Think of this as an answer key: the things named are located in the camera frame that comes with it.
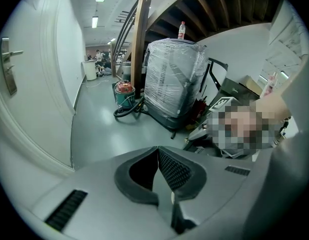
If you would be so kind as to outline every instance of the black mesh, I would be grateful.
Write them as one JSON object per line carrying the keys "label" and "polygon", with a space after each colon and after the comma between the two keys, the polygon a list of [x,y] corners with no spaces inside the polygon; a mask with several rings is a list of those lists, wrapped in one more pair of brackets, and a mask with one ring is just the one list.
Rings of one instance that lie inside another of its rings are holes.
{"label": "black mesh", "polygon": [[188,166],[159,150],[159,169],[172,191],[182,187],[191,177]]}

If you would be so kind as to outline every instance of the wooden beam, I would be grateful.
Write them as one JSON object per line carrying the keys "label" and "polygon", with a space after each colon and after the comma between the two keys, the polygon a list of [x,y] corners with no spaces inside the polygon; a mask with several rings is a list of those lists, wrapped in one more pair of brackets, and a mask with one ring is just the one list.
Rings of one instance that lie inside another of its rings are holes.
{"label": "wooden beam", "polygon": [[149,1],[139,0],[134,19],[134,33],[131,49],[131,84],[135,88],[136,98],[140,97],[141,73],[149,5]]}
{"label": "wooden beam", "polygon": [[123,59],[122,59],[123,62],[127,61],[129,59],[129,57],[131,56],[132,48],[133,48],[133,45],[130,44],[129,47],[127,48],[127,50],[126,50],[126,53],[125,53]]}
{"label": "wooden beam", "polygon": [[255,0],[254,2],[254,15],[260,19],[264,20],[269,0]]}
{"label": "wooden beam", "polygon": [[240,0],[242,18],[252,22],[255,8],[255,0]]}
{"label": "wooden beam", "polygon": [[184,2],[179,2],[176,7],[182,11],[188,18],[192,20],[192,22],[198,27],[198,29],[204,34],[204,36],[208,36],[208,31],[205,26],[201,23],[199,18],[193,13],[192,10],[189,9],[188,6]]}
{"label": "wooden beam", "polygon": [[219,0],[221,3],[222,11],[223,11],[223,18],[224,18],[224,24],[227,26],[227,28],[230,28],[230,21],[229,21],[229,13],[227,9],[227,5],[225,0]]}
{"label": "wooden beam", "polygon": [[[175,26],[176,28],[179,29],[180,25],[181,25],[181,22],[176,19],[175,17],[171,16],[169,13],[166,13],[164,14],[162,17],[161,17],[161,20],[164,20],[165,22]],[[196,34],[190,29],[190,27],[186,26],[186,29],[185,29],[185,33],[193,40],[193,41],[196,41],[197,40],[197,36]]]}
{"label": "wooden beam", "polygon": [[240,0],[234,0],[234,11],[235,14],[235,20],[240,25],[241,24],[241,1]]}
{"label": "wooden beam", "polygon": [[211,10],[210,6],[207,4],[206,0],[198,0],[198,2],[201,4],[203,10],[205,11],[205,13],[208,15],[211,23],[212,23],[212,28],[213,30],[216,32],[218,31],[218,26],[217,26],[217,22],[214,16],[213,11]]}
{"label": "wooden beam", "polygon": [[162,15],[174,7],[179,1],[182,0],[167,0],[164,5],[155,10],[148,19],[146,29],[149,30],[153,25],[155,25],[161,19]]}
{"label": "wooden beam", "polygon": [[116,42],[111,42],[110,43],[110,51],[111,51],[111,73],[112,76],[115,77],[117,75],[117,70],[116,70],[116,61],[113,59],[115,57],[115,46]]}
{"label": "wooden beam", "polygon": [[163,35],[165,37],[168,38],[178,38],[178,34],[177,33],[173,33],[170,30],[167,30],[166,28],[160,26],[160,25],[154,25],[150,31],[156,32],[160,35]]}

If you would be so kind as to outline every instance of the person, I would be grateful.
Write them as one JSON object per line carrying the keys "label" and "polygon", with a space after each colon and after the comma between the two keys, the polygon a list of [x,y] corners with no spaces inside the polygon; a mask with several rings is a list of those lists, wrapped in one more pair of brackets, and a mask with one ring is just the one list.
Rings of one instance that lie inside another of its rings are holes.
{"label": "person", "polygon": [[283,129],[287,129],[288,125],[289,125],[289,119],[291,119],[291,116],[287,117],[284,119],[284,124],[283,126],[280,128],[280,133],[283,131]]}
{"label": "person", "polygon": [[96,65],[99,65],[100,67],[102,67],[103,66],[103,62],[102,62],[102,60],[103,60],[103,57],[104,57],[104,54],[101,52],[101,51],[99,51],[98,49],[96,50]]}

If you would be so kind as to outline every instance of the white door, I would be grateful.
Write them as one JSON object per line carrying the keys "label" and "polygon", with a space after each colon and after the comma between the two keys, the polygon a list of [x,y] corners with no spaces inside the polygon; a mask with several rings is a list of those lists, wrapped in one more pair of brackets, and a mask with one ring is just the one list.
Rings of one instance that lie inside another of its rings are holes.
{"label": "white door", "polygon": [[71,128],[74,110],[69,106],[58,73],[54,46],[55,15],[59,0],[22,0],[0,34],[9,38],[17,92],[10,95],[1,65],[0,99],[12,120],[37,148],[63,164],[71,165]]}

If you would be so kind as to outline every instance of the gray floor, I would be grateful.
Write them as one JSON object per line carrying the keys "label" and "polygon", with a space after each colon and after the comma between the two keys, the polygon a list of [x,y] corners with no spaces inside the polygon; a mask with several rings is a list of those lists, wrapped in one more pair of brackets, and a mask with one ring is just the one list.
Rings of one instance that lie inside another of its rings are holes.
{"label": "gray floor", "polygon": [[185,144],[189,132],[178,132],[170,139],[172,133],[149,115],[131,113],[116,119],[113,113],[117,105],[112,91],[112,83],[116,81],[112,76],[104,76],[82,86],[71,135],[75,170],[141,148],[182,148]]}

